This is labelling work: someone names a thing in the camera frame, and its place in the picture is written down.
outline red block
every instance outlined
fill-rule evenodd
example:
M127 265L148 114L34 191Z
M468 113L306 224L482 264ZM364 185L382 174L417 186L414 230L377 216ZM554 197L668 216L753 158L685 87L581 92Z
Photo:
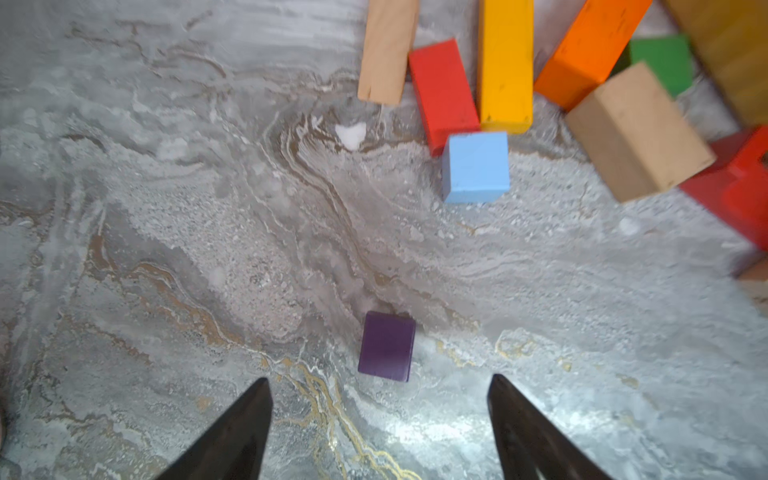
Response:
M453 134L480 131L467 75L454 38L408 55L429 153L437 157Z
M768 251L768 127L732 135L711 147L717 161L680 188Z

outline white speck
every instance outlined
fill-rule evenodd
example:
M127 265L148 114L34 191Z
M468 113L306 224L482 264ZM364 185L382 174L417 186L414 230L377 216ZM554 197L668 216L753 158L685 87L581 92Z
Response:
M141 103L138 100L138 94L136 92L134 92L134 99L131 102L131 107L133 107L135 112L140 113L140 114L146 114L146 113L150 113L152 111L152 110L150 110L150 108L147 105Z
M163 140L157 149L157 159L160 161L173 161L187 154L187 141L183 138Z
M27 125L31 125L32 127L38 126L38 114L33 109L27 108L26 110L24 110L24 113L22 114L22 118L24 119L24 123L26 123Z
M419 229L416 227L411 227L411 240L414 242L423 242L424 241L424 234L419 232Z
M210 271L210 275L208 276L208 284L210 285L210 288L214 290L222 290L226 283L227 272L222 266L217 266Z
M336 135L339 136L344 148L349 151L357 151L362 141L366 139L366 122L361 121L351 127L336 125Z
M622 235L626 237L632 237L633 235L637 235L640 233L641 226L640 224L632 220L631 218L622 218L621 222L619 222L619 231Z
M497 233L497 232L498 232L498 228L490 227L490 226L478 227L477 229L475 229L475 235L488 235L489 233Z
M630 463L624 463L624 477L627 480L640 480L640 475Z

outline gray marble floor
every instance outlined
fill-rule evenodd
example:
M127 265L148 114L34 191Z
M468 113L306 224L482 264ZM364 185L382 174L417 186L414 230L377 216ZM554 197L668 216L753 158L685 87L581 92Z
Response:
M536 1L537 65L580 4ZM0 478L152 478L261 376L263 478L501 478L494 372L615 478L765 478L752 247L616 204L542 98L512 191L442 204L410 86L356 100L365 11L0 0ZM422 0L417 44L473 78L476 21ZM738 128L701 75L679 103ZM357 373L367 310L417 320L410 382Z

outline beige block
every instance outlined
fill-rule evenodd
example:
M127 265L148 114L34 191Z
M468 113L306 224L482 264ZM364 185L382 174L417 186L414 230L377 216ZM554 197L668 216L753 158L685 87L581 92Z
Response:
M419 0L369 1L357 98L385 105L400 103L418 24Z
M757 309L768 316L768 257L742 273L739 282L752 297Z
M620 202L667 191L715 161L645 63L609 79L565 120Z

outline cube block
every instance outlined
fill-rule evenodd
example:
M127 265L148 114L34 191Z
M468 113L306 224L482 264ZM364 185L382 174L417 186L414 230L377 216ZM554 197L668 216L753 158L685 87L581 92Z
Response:
M694 84L694 61L686 35L630 40L613 73L644 61L673 97Z
M481 0L478 110L484 131L521 134L533 122L533 0Z
M509 191L505 132L452 135L442 155L442 197L449 204L483 204Z
M605 82L652 0L587 0L534 90L570 111Z
M419 0L369 0L357 98L400 103L418 23Z
M715 159L645 63L611 78L565 120L620 202L669 190Z
M442 154L449 135L480 130L472 90L455 39L418 48L408 56L429 153Z
M666 0L698 58L749 127L768 124L766 0Z
M739 283L752 298L757 309L768 316L768 257L742 273Z
M768 251L768 127L712 144L717 162L680 188Z
M357 371L408 382L415 335L416 322L413 319L368 312Z

